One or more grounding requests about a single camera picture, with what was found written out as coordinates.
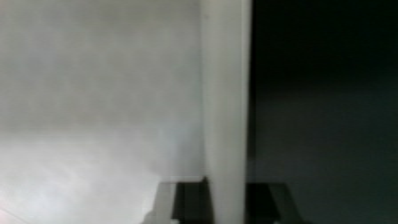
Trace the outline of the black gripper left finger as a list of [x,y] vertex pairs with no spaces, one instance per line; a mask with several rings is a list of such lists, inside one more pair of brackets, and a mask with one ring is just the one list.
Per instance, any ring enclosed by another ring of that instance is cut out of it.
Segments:
[[159,185],[154,209],[141,224],[214,224],[209,179]]

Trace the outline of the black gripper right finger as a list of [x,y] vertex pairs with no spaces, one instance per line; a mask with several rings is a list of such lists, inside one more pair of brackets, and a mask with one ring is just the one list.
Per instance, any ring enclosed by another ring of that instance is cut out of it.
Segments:
[[285,183],[250,183],[246,224],[310,224]]

